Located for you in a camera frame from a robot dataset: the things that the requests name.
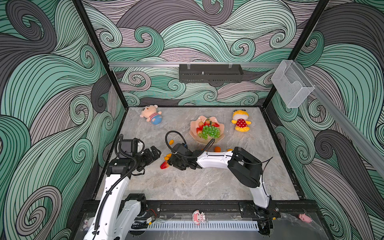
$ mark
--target bunch of grapes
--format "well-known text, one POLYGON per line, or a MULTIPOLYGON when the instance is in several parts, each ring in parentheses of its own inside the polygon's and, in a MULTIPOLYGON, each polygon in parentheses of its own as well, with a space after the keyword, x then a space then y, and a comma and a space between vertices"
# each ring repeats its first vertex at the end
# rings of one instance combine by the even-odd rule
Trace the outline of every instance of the bunch of grapes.
POLYGON ((214 126, 204 126, 201 137, 207 139, 208 135, 214 138, 218 138, 220 136, 220 129, 214 126))

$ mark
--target wave pattern wallpaper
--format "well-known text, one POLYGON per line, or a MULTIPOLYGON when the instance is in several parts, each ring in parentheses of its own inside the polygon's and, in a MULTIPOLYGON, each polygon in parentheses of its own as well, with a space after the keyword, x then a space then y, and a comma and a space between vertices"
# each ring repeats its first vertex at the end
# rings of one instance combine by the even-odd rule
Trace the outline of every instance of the wave pattern wallpaper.
MULTIPOLYGON (((384 2, 351 1, 324 11, 297 61, 384 155, 384 2)), ((309 199, 340 240, 382 240, 384 180, 312 95, 267 108, 309 199)))
POLYGON ((124 109, 71 0, 0 1, 0 235, 68 239, 124 109))
MULTIPOLYGON (((280 62, 317 1, 83 0, 109 61, 280 62)), ((114 68, 131 106, 261 105, 271 69, 242 83, 180 83, 178 68, 114 68)))

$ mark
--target yellow plush toy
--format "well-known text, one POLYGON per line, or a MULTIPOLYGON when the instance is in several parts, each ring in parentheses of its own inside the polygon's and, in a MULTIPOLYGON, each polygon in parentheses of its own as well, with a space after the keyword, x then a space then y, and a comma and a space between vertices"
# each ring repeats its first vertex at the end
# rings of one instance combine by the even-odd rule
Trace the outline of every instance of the yellow plush toy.
POLYGON ((239 132, 248 132, 248 125, 251 124, 250 121, 247 121, 248 117, 249 115, 245 109, 233 111, 232 123, 236 124, 235 130, 239 132))

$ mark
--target white mesh basket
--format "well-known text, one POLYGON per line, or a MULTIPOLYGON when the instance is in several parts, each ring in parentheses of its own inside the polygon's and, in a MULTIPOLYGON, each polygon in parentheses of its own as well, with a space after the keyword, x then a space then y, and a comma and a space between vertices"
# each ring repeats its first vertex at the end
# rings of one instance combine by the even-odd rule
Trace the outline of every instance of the white mesh basket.
POLYGON ((298 108, 314 90, 304 68, 293 60, 283 60, 272 76, 272 82, 287 108, 298 108))

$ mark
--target fruit bowl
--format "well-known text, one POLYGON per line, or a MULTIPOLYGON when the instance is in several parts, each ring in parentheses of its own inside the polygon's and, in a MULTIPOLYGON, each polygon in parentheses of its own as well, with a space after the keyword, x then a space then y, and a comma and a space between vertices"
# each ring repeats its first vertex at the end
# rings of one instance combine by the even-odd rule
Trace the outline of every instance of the fruit bowl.
POLYGON ((204 122, 207 119, 209 119, 212 123, 215 122, 219 125, 218 129, 220 130, 220 136, 218 138, 215 138, 215 144, 216 144, 218 141, 224 138, 224 124, 219 123, 216 117, 206 118, 203 115, 201 115, 196 121, 191 122, 191 128, 189 130, 189 134, 191 134, 192 138, 196 140, 198 143, 207 144, 212 139, 212 137, 208 135, 208 138, 204 139, 202 137, 199 137, 196 132, 196 129, 199 127, 199 122, 204 122))

